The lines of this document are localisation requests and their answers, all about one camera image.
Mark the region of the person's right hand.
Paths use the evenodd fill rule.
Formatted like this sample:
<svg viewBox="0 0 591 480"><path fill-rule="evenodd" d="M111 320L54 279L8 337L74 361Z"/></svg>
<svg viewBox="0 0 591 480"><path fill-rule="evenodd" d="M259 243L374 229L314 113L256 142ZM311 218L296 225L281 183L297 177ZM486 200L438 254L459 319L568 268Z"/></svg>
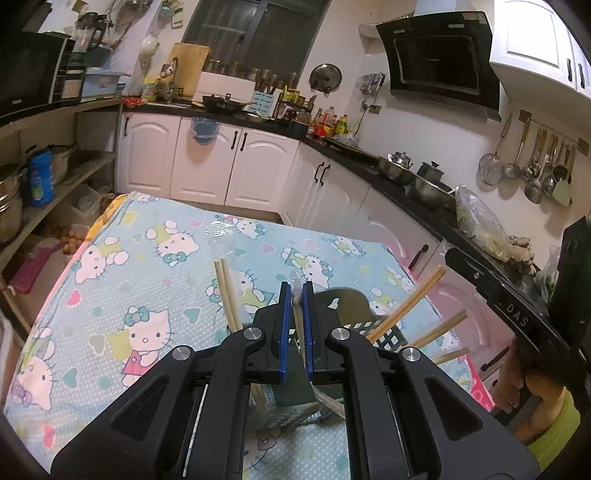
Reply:
<svg viewBox="0 0 591 480"><path fill-rule="evenodd" d="M525 371L519 359L519 342L514 338L493 389L494 403L510 414L520 406L520 396L524 388L538 396L540 403L529 418L516 427L514 435L522 443L530 443L543 435L558 419L567 397L567 389L543 373Z"/></svg>

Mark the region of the green right sleeve forearm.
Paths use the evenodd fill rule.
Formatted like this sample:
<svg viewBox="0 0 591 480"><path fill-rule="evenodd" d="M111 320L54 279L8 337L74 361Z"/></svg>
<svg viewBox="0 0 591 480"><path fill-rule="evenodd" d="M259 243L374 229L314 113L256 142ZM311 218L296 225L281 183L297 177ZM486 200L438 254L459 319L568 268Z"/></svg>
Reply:
<svg viewBox="0 0 591 480"><path fill-rule="evenodd" d="M564 390L559 401L560 407L545 407L541 401L544 415L553 420L542 433L537 434L527 448L536 458L540 470L546 470L564 450L581 423L581 415L574 405L572 394Z"/></svg>

